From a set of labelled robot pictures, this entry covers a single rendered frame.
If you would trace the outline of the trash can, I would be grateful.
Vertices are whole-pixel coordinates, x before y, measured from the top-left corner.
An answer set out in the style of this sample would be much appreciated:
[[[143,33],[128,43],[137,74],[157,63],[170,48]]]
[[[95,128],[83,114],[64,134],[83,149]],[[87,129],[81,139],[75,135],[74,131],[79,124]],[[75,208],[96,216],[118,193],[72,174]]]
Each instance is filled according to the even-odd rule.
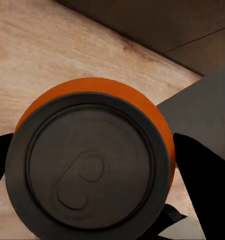
[[[156,106],[171,131],[225,160],[225,64]]]

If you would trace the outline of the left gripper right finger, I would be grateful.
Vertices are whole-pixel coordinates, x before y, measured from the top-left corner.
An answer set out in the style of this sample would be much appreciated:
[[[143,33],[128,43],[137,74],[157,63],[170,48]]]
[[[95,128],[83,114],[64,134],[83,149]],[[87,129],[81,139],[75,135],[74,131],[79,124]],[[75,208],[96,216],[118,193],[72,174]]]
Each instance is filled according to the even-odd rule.
[[[173,134],[179,169],[206,240],[225,240],[225,160],[192,137]]]

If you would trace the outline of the can of soda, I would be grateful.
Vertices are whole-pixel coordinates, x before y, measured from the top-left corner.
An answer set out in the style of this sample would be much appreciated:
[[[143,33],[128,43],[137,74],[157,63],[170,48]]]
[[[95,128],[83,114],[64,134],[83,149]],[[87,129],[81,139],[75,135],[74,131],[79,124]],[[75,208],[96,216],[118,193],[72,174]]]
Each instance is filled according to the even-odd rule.
[[[175,168],[159,108],[122,82],[85,77],[54,86],[24,112],[5,184],[40,240],[136,240],[159,217]]]

